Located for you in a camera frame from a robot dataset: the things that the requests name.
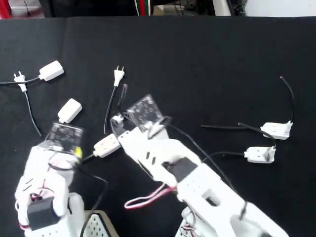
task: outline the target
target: power plug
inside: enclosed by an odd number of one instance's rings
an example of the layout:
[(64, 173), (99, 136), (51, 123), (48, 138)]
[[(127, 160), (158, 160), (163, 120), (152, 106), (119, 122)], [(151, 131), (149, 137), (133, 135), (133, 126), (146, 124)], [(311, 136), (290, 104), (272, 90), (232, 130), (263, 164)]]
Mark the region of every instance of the power plug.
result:
[[(16, 74), (14, 73), (14, 81), (15, 82), (25, 82), (25, 76), (21, 74), (21, 72), (19, 71), (19, 75), (16, 76)], [(26, 85), (25, 84), (18, 84), (19, 87), (21, 88), (22, 92), (26, 91)]]
[(290, 136), (290, 131), (293, 123), (291, 121), (287, 123), (267, 122), (260, 129), (275, 139), (286, 140)]
[(274, 147), (249, 147), (244, 157), (251, 163), (270, 164), (275, 161), (276, 149)]
[(39, 78), (41, 80), (52, 80), (55, 77), (61, 75), (64, 73), (63, 67), (60, 65), (60, 63), (56, 60), (50, 64), (47, 64), (45, 67), (41, 68), (39, 70)]
[(112, 133), (94, 145), (94, 156), (104, 158), (120, 148), (120, 143)]
[(81, 110), (81, 104), (71, 98), (58, 112), (59, 122), (70, 123)]

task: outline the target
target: power cord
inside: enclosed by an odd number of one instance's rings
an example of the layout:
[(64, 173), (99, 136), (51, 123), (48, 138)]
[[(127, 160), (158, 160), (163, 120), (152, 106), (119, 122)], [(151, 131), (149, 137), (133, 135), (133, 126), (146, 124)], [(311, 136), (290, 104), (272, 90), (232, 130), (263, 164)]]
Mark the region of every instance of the power cord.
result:
[(33, 118), (33, 113), (32, 113), (31, 104), (30, 104), (30, 100), (29, 100), (28, 94), (27, 94), (26, 91), (24, 91), (23, 93), (25, 94), (26, 101), (28, 103), (29, 114), (30, 114), (30, 117), (31, 117), (31, 120), (32, 120), (33, 127), (35, 128), (36, 132), (38, 132), (39, 136), (42, 137), (42, 134), (41, 134), (38, 126), (36, 125), (36, 122), (34, 121), (34, 118)]
[(103, 127), (103, 132), (104, 134), (107, 134), (107, 125), (108, 125), (108, 120), (109, 120), (109, 113), (112, 107), (112, 103), (113, 103), (113, 99), (117, 90), (117, 87), (119, 86), (119, 82), (122, 80), (123, 76), (125, 75), (124, 72), (124, 67), (119, 70), (119, 66), (116, 70), (114, 70), (114, 87), (113, 87), (113, 91), (109, 100), (109, 104), (108, 104), (108, 108), (107, 111), (105, 113), (105, 118), (104, 118), (104, 127)]
[(294, 97), (294, 92), (291, 88), (291, 86), (289, 85), (289, 83), (285, 80), (284, 77), (280, 77), (281, 81), (285, 84), (285, 86), (287, 87), (288, 91), (290, 92), (291, 98), (292, 98), (292, 119), (291, 122), (294, 122), (294, 117), (295, 117), (295, 97)]
[(225, 173), (221, 170), (221, 168), (215, 163), (215, 161), (211, 158), (211, 156), (209, 156), (196, 142), (195, 140), (186, 132), (182, 131), (181, 129), (177, 128), (176, 126), (169, 124), (169, 127), (172, 127), (173, 129), (175, 129), (177, 132), (181, 133), (182, 135), (186, 136), (195, 146), (196, 148), (198, 148), (200, 150), (200, 152), (202, 152), (206, 158), (208, 158), (211, 163), (213, 164), (213, 166), (215, 166), (215, 168), (218, 170), (218, 172), (221, 174), (222, 179), (224, 179), (226, 181), (226, 183), (228, 184), (228, 186), (235, 192), (238, 194), (238, 192), (236, 191), (236, 189), (233, 187), (232, 183), (230, 182), (229, 178), (225, 175)]
[(244, 156), (244, 153), (238, 153), (238, 152), (214, 152), (213, 154), (210, 154), (209, 156), (210, 157), (214, 157), (214, 156), (217, 156), (217, 155), (232, 155), (232, 156)]
[(245, 130), (245, 127), (234, 127), (234, 126), (220, 126), (220, 125), (200, 125), (204, 128), (211, 128), (211, 129), (222, 129), (222, 130)]
[(78, 167), (78, 170), (79, 170), (79, 172), (81, 172), (82, 174), (84, 174), (84, 175), (86, 175), (86, 176), (88, 176), (90, 178), (95, 178), (95, 179), (98, 179), (98, 180), (104, 182), (103, 190), (102, 190), (101, 194), (99, 195), (98, 199), (96, 200), (96, 202), (94, 203), (93, 207), (91, 208), (91, 211), (90, 211), (89, 215), (87, 216), (87, 218), (84, 221), (84, 224), (82, 226), (82, 229), (81, 229), (81, 232), (80, 232), (80, 237), (83, 237), (84, 230), (85, 230), (85, 228), (86, 228), (91, 216), (93, 215), (94, 211), (97, 209), (98, 205), (101, 203), (101, 201), (102, 201), (102, 199), (103, 199), (103, 197), (105, 195), (105, 192), (106, 192), (107, 187), (108, 187), (108, 181), (106, 181), (105, 179), (103, 179), (103, 178), (101, 178), (99, 176), (90, 174), (90, 173), (84, 171), (83, 169), (81, 169), (80, 167)]
[(273, 142), (273, 148), (275, 149), (275, 148), (277, 147), (275, 138), (274, 138), (272, 135), (268, 134), (267, 132), (262, 131), (262, 130), (256, 128), (256, 127), (253, 127), (253, 126), (244, 124), (244, 123), (242, 123), (242, 122), (239, 122), (238, 125), (239, 125), (239, 126), (242, 126), (242, 127), (244, 127), (244, 128), (250, 129), (250, 130), (252, 130), (252, 131), (261, 133), (261, 134), (263, 134), (263, 135), (266, 135), (266, 136), (269, 137), (269, 138), (271, 139), (271, 141)]
[(39, 80), (40, 78), (34, 78), (31, 80), (25, 80), (25, 81), (21, 81), (21, 82), (15, 82), (15, 81), (9, 81), (9, 82), (0, 82), (0, 85), (18, 85), (18, 84), (27, 84), (36, 80)]

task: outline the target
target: mesh grate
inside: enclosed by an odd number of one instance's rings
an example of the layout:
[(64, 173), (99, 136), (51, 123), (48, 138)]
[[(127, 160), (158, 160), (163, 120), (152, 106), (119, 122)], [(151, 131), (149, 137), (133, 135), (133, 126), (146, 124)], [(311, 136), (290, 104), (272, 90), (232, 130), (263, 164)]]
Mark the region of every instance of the mesh grate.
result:
[(99, 215), (93, 214), (85, 228), (87, 237), (110, 237)]

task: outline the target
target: red and white wire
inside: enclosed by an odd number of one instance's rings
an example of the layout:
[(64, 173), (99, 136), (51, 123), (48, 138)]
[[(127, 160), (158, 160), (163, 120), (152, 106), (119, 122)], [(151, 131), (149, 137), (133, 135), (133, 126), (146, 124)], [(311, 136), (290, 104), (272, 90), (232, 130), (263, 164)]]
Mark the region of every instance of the red and white wire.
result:
[[(158, 189), (156, 189), (153, 193), (151, 193), (150, 195), (148, 195), (146, 197), (138, 197), (138, 198), (134, 198), (132, 200), (127, 201), (124, 204), (125, 209), (130, 210), (130, 209), (144, 207), (144, 206), (152, 203), (153, 201), (157, 200), (161, 196), (166, 195), (167, 193), (169, 193), (175, 189), (174, 187), (168, 187), (168, 188), (162, 190), (164, 186), (165, 186), (165, 183), (163, 183)], [(147, 200), (147, 201), (140, 202), (137, 204), (132, 204), (132, 203), (139, 201), (139, 200)]]

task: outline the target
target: black fabric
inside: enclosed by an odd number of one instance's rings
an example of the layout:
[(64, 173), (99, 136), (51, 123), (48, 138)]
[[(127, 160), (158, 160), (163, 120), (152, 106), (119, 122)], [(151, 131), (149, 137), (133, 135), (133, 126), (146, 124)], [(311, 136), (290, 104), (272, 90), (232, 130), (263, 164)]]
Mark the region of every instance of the black fabric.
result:
[[(291, 137), (277, 141), (272, 164), (245, 158), (216, 158), (235, 189), (291, 237), (313, 236), (316, 212), (314, 121), (316, 120), (316, 18), (118, 17), (1, 20), (1, 81), (22, 71), (29, 79), (58, 59), (65, 74), (28, 86), (34, 117), (44, 133), (69, 100), (83, 111), (72, 125), (85, 129), (83, 151), (104, 137), (103, 119), (113, 89), (113, 69), (125, 66), (128, 84), (122, 107), (151, 93), (164, 115), (189, 133), (208, 153), (243, 152), (270, 144), (252, 131), (199, 128), (211, 122), (259, 127), (287, 122), (291, 101), (279, 76), (291, 84), (296, 121)], [(32, 127), (17, 86), (0, 87), (1, 234), (22, 236), (14, 210), (14, 191), (31, 146), (41, 141)], [(200, 155), (187, 138), (169, 131)], [(169, 194), (141, 210), (124, 209), (127, 200), (159, 186), (122, 150), (91, 161), (84, 169), (109, 181), (99, 209), (105, 210), (121, 237), (174, 236), (184, 204)], [(98, 181), (75, 175), (72, 192), (90, 209), (101, 192)]]

